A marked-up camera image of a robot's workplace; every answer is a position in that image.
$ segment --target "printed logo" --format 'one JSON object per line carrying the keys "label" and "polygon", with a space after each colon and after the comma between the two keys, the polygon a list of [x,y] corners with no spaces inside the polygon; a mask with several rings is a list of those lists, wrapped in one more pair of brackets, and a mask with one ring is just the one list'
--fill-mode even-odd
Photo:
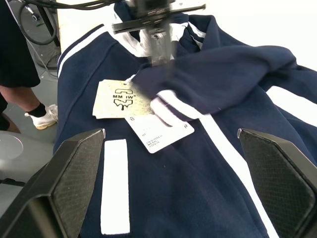
{"label": "printed logo", "polygon": [[133,104],[133,91],[130,89],[116,89],[115,95],[113,96],[113,103],[117,107],[121,106],[121,110],[124,110],[124,107],[128,108]]}

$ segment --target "white rectangle patch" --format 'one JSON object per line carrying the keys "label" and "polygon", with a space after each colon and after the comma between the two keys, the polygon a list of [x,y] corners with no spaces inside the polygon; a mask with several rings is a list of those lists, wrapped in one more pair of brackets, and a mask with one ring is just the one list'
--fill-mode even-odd
{"label": "white rectangle patch", "polygon": [[130,233],[126,140],[105,142],[101,232],[103,235]]}

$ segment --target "paper tag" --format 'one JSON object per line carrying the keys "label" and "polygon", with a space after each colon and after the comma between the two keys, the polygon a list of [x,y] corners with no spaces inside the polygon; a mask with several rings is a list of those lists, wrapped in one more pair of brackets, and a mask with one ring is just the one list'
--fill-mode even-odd
{"label": "paper tag", "polygon": [[195,131],[187,122],[168,126],[156,115],[129,117],[126,120],[151,154]]}
{"label": "paper tag", "polygon": [[149,115],[150,102],[132,83],[105,79],[99,82],[93,115],[97,119]]}

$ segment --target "black sock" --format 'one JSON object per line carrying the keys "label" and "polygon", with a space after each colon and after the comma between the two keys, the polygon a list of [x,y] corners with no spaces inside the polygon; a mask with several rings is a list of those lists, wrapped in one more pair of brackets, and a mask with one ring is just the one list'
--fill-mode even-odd
{"label": "black sock", "polygon": [[36,118],[41,118],[46,115],[45,106],[41,103],[37,108],[27,113]]}

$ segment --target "white sneaker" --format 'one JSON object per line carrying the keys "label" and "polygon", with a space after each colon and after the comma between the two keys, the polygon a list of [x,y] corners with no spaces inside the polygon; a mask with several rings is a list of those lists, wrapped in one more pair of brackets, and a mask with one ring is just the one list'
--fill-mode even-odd
{"label": "white sneaker", "polygon": [[55,104],[49,107],[45,106],[46,114],[43,117],[37,118],[28,113],[24,114],[26,117],[31,117],[33,124],[38,130],[44,130],[58,121],[57,106]]}

